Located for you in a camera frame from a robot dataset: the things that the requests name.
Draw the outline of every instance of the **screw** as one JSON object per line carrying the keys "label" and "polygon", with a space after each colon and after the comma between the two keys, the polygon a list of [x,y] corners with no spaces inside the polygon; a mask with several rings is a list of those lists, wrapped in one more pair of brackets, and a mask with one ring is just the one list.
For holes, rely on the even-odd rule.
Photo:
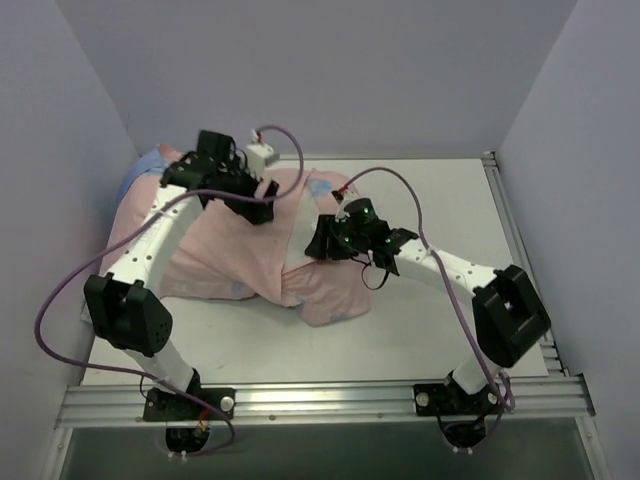
{"label": "screw", "polygon": [[421,392],[416,395],[416,403],[419,407],[426,407],[429,405],[429,394]]}
{"label": "screw", "polygon": [[230,412],[235,403],[231,397],[222,397],[222,400],[220,400],[220,409],[223,412]]}

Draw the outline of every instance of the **gray wall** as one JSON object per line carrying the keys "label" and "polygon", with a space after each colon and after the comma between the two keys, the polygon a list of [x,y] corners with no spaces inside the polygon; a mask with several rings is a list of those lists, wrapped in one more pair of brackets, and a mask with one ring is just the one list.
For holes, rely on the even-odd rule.
{"label": "gray wall", "polygon": [[616,478],[640,456],[640,3],[581,0],[500,150],[560,350]]}
{"label": "gray wall", "polygon": [[[106,241],[118,181],[135,155],[116,110],[58,7],[0,2],[0,465],[37,478],[62,395],[77,372],[40,352],[33,320],[47,293]],[[46,337],[86,352],[81,283],[52,309]]]}
{"label": "gray wall", "polygon": [[275,122],[308,152],[478,155],[575,0],[58,0],[139,150]]}

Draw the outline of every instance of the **metal frame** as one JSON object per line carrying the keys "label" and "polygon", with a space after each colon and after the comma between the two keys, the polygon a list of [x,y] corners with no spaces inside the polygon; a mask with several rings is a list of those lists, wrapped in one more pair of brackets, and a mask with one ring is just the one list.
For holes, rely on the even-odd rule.
{"label": "metal frame", "polygon": [[[496,204],[496,208],[498,209],[498,216],[500,217],[502,229],[504,230],[505,236],[507,238],[507,244],[509,245],[511,256],[513,257],[514,262],[518,263],[529,274],[531,281],[537,288],[537,285],[535,283],[535,276],[533,275],[533,270],[531,268],[531,263],[529,262],[529,257],[527,256],[527,250],[525,248],[522,236],[520,235],[520,230],[518,230],[518,226],[511,211],[504,184],[502,183],[502,177],[500,176],[500,169],[498,167],[498,162],[496,161],[495,153],[491,152],[488,157],[483,158],[482,164],[487,176],[487,181],[489,182],[489,188],[491,189],[491,193],[493,194],[493,201]],[[562,371],[562,374],[566,378],[575,378],[570,376],[569,370],[564,367],[562,362],[560,361],[560,355],[558,354],[557,346],[553,340],[552,332],[547,333],[545,339],[547,343],[553,345],[553,351],[555,351],[557,354],[555,361],[553,361],[553,365],[559,367]],[[545,363],[547,364],[548,368],[550,362],[547,359],[547,354],[549,354],[550,352],[545,352],[544,346],[542,348]],[[587,401],[591,401],[588,393],[586,398]],[[593,410],[593,408],[591,408],[591,411],[593,412],[593,415],[595,415],[595,410]],[[596,424],[593,420],[593,415],[589,417],[576,416],[576,424],[578,427],[578,432],[580,433],[580,438],[582,440],[585,454],[587,455],[587,461],[589,462],[589,466],[591,467],[593,477],[596,480],[609,480],[611,478],[611,474],[607,465],[604,448],[602,446],[602,443],[600,442]]]}
{"label": "metal frame", "polygon": [[[344,159],[316,156],[309,160]],[[371,159],[369,156],[349,158]],[[514,262],[533,280],[524,243],[511,213],[495,156],[482,159],[489,187]],[[572,377],[563,367],[553,337],[540,343],[548,377],[513,379],[518,408],[509,418],[575,418],[594,478],[610,478],[604,452],[591,418],[594,414],[582,377]],[[432,422],[417,417],[413,384],[438,380],[392,382],[238,384],[234,387],[234,424],[314,424],[358,422]],[[195,422],[146,423],[141,419],[144,399],[136,386],[79,386],[69,388],[42,479],[59,478],[74,428],[158,428],[195,426]]]}

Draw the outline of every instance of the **pink cloth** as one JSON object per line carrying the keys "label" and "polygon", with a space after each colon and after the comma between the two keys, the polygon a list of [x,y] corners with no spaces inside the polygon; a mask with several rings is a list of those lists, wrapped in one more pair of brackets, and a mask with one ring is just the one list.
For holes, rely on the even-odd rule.
{"label": "pink cloth", "polygon": [[[181,152],[158,147],[167,162],[177,161]],[[265,179],[291,185],[297,170],[274,169]],[[313,326],[352,318],[369,311],[369,291],[362,282],[362,266],[352,261],[318,262],[302,254],[285,267],[289,239],[296,221],[303,189],[309,185],[319,213],[336,213],[338,205],[330,190],[347,178],[334,172],[306,171],[304,182],[287,197],[274,203],[275,220],[254,226],[234,214],[221,201],[207,204],[176,249],[165,270],[158,295],[242,299],[258,294],[285,307],[297,307],[302,318]],[[109,244],[140,226],[149,211],[158,187],[158,175],[136,179],[122,199]],[[101,271],[120,257],[126,247],[106,256]]]}

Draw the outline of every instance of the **robotic arm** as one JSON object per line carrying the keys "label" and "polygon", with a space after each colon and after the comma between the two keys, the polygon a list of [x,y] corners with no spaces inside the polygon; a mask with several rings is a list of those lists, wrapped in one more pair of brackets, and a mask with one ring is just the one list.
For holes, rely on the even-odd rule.
{"label": "robotic arm", "polygon": [[[206,204],[214,199],[209,195],[189,196],[170,209],[163,207],[188,191],[201,189],[254,197],[264,168],[278,158],[278,153],[259,136],[254,137],[241,158],[231,137],[202,131],[196,150],[165,170],[145,223],[159,212],[162,217],[128,247],[105,275],[91,275],[85,283],[85,298],[98,337],[123,350],[163,383],[211,405],[223,405],[226,397],[208,397],[201,388],[198,372],[182,359],[170,340],[172,317],[156,292],[175,248]],[[278,187],[271,182],[266,196],[275,196]],[[482,404],[479,395],[486,400],[487,377],[493,378],[503,368],[512,367],[550,327],[528,276],[515,265],[494,270],[426,248],[416,233],[391,229],[379,219],[370,199],[343,189],[333,194],[339,203],[338,213],[319,216],[305,254],[318,260],[367,255],[372,264],[389,274],[412,278],[450,294],[443,282],[437,261],[440,259],[453,293],[473,309],[481,351],[464,360],[435,390],[428,391],[437,400],[436,414],[477,411]],[[273,202],[223,201],[253,225],[273,220]],[[488,372],[481,368],[480,359]],[[201,414],[197,405],[161,383],[149,391],[148,398],[161,412],[159,417],[148,418],[145,409],[145,420],[192,420]],[[184,434],[184,429],[174,429],[176,432],[179,438],[174,442],[175,451],[184,450],[187,443],[189,451],[202,448],[202,442],[193,443],[192,430]]]}
{"label": "robotic arm", "polygon": [[391,229],[376,215],[371,200],[349,190],[334,191],[338,213],[321,215],[305,253],[320,260],[367,255],[378,268],[426,283],[448,294],[440,265],[456,298],[473,310],[480,352],[474,352],[446,380],[451,396],[472,397],[487,385],[488,367],[494,378],[512,367],[550,328],[547,312],[521,268],[505,270],[476,265],[443,250],[426,248],[418,235]]}
{"label": "robotic arm", "polygon": [[[278,158],[279,154],[261,141],[249,145],[245,157],[240,158],[231,137],[201,131],[196,150],[165,170],[144,222],[191,190],[213,189],[253,197],[265,166]],[[271,181],[265,196],[274,196],[278,187]],[[91,275],[84,287],[98,337],[123,350],[147,373],[196,396],[198,373],[171,342],[171,314],[156,293],[174,250],[212,200],[210,196],[190,196],[162,211],[160,220],[130,245],[105,275]],[[273,220],[273,202],[248,204],[225,199],[224,203],[253,225]],[[156,384],[156,389],[156,396],[178,401],[162,384]]]}

